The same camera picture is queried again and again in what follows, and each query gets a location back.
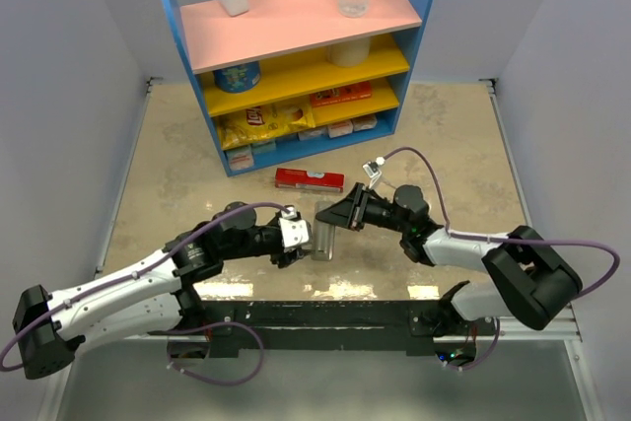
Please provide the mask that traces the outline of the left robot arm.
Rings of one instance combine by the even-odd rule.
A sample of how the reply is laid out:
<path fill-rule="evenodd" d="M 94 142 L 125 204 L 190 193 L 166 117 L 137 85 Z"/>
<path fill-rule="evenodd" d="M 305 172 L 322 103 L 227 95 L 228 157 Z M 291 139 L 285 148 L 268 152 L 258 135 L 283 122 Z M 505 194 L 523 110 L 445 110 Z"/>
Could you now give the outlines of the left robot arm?
<path fill-rule="evenodd" d="M 80 352 L 152 332 L 193 334 L 204 322 L 196 283 L 222 273 L 226 261 L 268 256 L 286 268 L 305 256 L 310 224 L 293 206 L 276 205 L 274 217 L 257 222 L 259 204 L 230 204 L 163 247 L 121 270 L 54 292 L 25 290 L 13 319 L 14 365 L 29 380 L 69 366 Z"/>

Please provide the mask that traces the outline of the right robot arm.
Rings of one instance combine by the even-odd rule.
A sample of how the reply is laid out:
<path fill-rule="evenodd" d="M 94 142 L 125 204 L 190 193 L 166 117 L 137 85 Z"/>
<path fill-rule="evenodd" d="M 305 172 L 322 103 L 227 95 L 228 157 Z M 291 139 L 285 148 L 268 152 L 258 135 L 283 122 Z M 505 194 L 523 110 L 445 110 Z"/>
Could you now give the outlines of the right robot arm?
<path fill-rule="evenodd" d="M 413 262 L 457 266 L 487 274 L 481 284 L 461 282 L 442 298 L 442 329 L 463 334 L 484 317 L 512 316 L 534 330 L 545 328 L 583 290 L 578 273 L 533 228 L 508 234 L 451 235 L 430 216 L 420 187 L 402 185 L 392 199 L 357 183 L 342 200 L 316 212 L 317 221 L 352 231 L 372 225 L 399 233 Z"/>

